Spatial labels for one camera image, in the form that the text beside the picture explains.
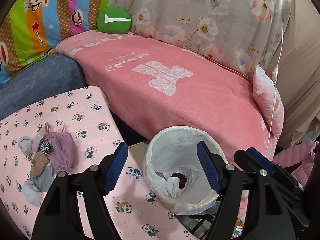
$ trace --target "white plastic bag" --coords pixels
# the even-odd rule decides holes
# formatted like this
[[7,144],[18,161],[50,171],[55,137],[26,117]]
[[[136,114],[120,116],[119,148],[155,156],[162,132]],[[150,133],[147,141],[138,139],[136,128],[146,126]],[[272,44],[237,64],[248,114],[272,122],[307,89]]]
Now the white plastic bag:
[[[197,157],[196,148],[201,140],[227,163],[221,147],[207,132],[188,126],[164,129],[148,146],[143,161],[144,178],[173,214],[199,214],[210,208],[218,197],[217,192],[210,188]],[[156,172],[162,172],[166,179]],[[177,178],[167,181],[173,173],[184,174],[188,179],[183,189],[179,189]]]

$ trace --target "silver screw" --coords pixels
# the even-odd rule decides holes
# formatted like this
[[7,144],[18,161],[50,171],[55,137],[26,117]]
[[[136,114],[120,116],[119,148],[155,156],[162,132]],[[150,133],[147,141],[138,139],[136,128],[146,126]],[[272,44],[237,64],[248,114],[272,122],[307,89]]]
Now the silver screw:
[[268,172],[266,170],[260,170],[259,173],[262,175],[262,176],[267,176]]
[[232,164],[227,164],[226,168],[228,171],[233,171],[235,169],[234,165],[232,165]]
[[60,172],[58,173],[58,177],[59,177],[59,178],[63,178],[65,175],[66,175],[66,172],[65,172],[65,171],[60,171]]
[[98,165],[92,165],[90,167],[90,171],[97,171],[99,169],[99,166]]

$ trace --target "pink quilted bag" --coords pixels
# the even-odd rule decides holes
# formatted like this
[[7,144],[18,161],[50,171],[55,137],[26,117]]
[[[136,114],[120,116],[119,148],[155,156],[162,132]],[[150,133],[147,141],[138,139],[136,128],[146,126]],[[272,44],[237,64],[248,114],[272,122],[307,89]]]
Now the pink quilted bag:
[[273,162],[279,164],[303,186],[305,187],[313,165],[315,164],[315,153],[313,150],[319,144],[319,141],[313,142],[308,139],[305,142],[294,145],[281,151],[273,158]]

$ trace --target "white cord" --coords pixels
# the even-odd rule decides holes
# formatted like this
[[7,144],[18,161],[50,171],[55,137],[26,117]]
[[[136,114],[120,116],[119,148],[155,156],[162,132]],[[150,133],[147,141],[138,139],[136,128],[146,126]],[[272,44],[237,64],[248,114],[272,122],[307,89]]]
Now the white cord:
[[276,69],[273,71],[272,73],[272,78],[273,81],[275,82],[275,94],[273,96],[273,105],[272,105],[272,115],[271,115],[271,124],[270,124],[270,130],[269,130],[269,137],[268,137],[268,143],[267,143],[267,149],[266,149],[266,153],[268,152],[268,146],[269,146],[269,142],[270,142],[270,135],[271,135],[271,127],[272,127],[272,121],[273,121],[273,113],[275,111],[275,104],[276,104],[276,91],[277,91],[277,79],[278,79],[278,69],[279,69],[279,62],[280,62],[280,57],[281,57],[281,53],[282,53],[282,46],[283,46],[283,32],[284,32],[284,3],[282,0],[282,39],[281,39],[281,48],[280,48],[280,55],[279,55],[279,59],[278,59],[278,63],[276,66]]

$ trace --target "green stripe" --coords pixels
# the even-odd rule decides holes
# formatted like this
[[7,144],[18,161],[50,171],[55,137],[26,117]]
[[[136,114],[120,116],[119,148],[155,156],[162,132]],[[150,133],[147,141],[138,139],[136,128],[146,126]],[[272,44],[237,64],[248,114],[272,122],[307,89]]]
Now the green stripe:
[[30,57],[36,57],[31,34],[27,28],[27,15],[24,12],[24,1],[17,0],[10,10],[11,31],[18,58],[23,67]]
[[107,7],[108,0],[101,0],[99,12],[101,12],[104,8]]

